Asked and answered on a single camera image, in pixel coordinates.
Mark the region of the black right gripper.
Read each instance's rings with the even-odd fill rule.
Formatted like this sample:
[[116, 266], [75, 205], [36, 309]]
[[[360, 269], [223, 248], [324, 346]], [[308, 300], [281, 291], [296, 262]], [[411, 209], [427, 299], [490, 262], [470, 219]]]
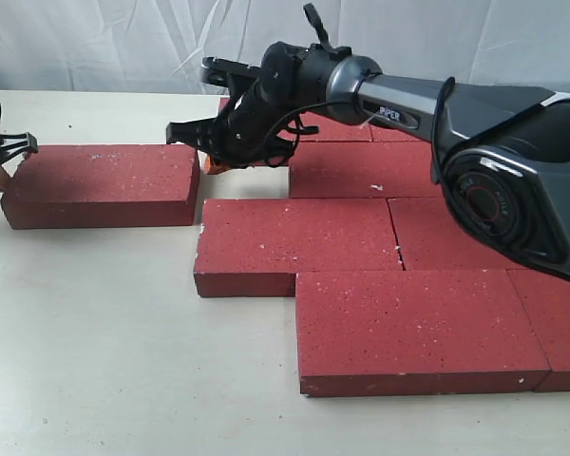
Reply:
[[204, 152], [206, 175], [257, 163], [279, 167], [294, 155], [301, 136], [318, 132], [316, 126], [304, 126], [300, 116], [293, 108], [267, 103], [259, 82], [254, 82], [239, 104], [228, 103], [214, 118], [169, 123], [166, 142]]

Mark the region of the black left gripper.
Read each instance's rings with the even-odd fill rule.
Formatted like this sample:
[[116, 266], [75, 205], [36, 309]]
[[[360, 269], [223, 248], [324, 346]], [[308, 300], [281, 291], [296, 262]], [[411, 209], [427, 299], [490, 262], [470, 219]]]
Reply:
[[30, 133], [0, 134], [0, 193], [11, 181], [11, 171], [31, 153], [38, 152], [37, 139]]

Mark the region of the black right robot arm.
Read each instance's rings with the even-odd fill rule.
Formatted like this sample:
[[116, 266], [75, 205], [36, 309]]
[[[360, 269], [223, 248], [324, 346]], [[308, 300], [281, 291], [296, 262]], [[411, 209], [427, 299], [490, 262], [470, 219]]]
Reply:
[[313, 135], [312, 112], [428, 143], [430, 176], [474, 239], [522, 266], [570, 278], [570, 96], [539, 86], [469, 85], [385, 74], [348, 47], [277, 42], [259, 66], [206, 58], [206, 83], [226, 87], [212, 118], [166, 127], [169, 143], [225, 168], [278, 167]]

